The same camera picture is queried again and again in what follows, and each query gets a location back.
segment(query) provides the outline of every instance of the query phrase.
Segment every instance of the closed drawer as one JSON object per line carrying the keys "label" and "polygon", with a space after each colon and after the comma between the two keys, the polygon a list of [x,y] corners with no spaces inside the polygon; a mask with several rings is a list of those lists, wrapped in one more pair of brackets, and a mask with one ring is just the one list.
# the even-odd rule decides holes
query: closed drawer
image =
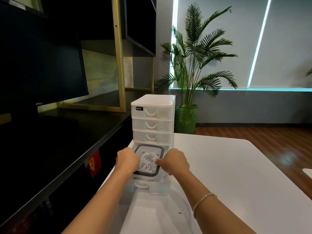
{"label": "closed drawer", "polygon": [[145,119],[132,119],[133,130],[154,130],[160,132],[173,132],[173,121],[156,121]]}
{"label": "closed drawer", "polygon": [[173,108],[131,106],[132,118],[156,118],[158,120],[172,120]]}
{"label": "closed drawer", "polygon": [[172,133],[153,133],[145,131],[133,131],[133,141],[137,143],[171,145]]}

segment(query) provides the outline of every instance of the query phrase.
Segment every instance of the drawer handle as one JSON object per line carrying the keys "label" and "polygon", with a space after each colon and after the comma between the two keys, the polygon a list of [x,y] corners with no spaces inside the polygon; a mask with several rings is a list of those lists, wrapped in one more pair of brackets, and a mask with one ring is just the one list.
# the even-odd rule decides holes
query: drawer handle
{"label": "drawer handle", "polygon": [[156,140],[157,135],[155,135],[155,138],[154,138],[154,139],[150,138],[149,135],[146,135],[146,137],[147,137],[149,140]]}
{"label": "drawer handle", "polygon": [[150,129],[154,129],[154,128],[157,126],[157,123],[155,122],[155,125],[154,125],[154,126],[149,126],[149,125],[147,124],[147,122],[145,122],[145,125],[146,125],[148,128],[150,128]]}
{"label": "drawer handle", "polygon": [[149,114],[149,113],[147,112],[146,109],[145,109],[145,112],[146,112],[146,114],[149,115],[149,116],[154,116],[154,115],[157,113],[157,110],[155,110],[155,112],[154,112],[153,114]]}

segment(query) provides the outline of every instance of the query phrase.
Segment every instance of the forearm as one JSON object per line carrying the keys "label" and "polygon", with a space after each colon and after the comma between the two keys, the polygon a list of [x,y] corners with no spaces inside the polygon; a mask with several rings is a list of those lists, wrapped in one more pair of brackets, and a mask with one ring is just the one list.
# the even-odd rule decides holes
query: forearm
{"label": "forearm", "polygon": [[131,174],[113,171],[102,188],[62,232],[63,234],[106,233],[121,193]]}
{"label": "forearm", "polygon": [[[174,174],[191,208],[210,191],[190,171]],[[203,234],[255,233],[215,196],[206,197],[196,208],[195,217]]]}

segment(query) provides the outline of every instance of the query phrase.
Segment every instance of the red packet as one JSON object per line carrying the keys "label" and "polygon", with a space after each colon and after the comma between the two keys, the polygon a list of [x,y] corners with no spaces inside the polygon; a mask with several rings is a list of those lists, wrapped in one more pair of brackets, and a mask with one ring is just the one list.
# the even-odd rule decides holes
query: red packet
{"label": "red packet", "polygon": [[94,177],[101,169],[101,158],[99,156],[99,150],[97,150],[91,157],[89,157],[89,168],[91,177]]}

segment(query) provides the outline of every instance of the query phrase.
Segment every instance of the monitor screen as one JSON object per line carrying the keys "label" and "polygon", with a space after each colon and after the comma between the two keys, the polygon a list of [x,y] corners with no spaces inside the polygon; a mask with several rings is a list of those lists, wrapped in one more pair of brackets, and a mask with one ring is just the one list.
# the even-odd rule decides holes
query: monitor screen
{"label": "monitor screen", "polygon": [[0,0],[0,114],[88,95],[77,34]]}

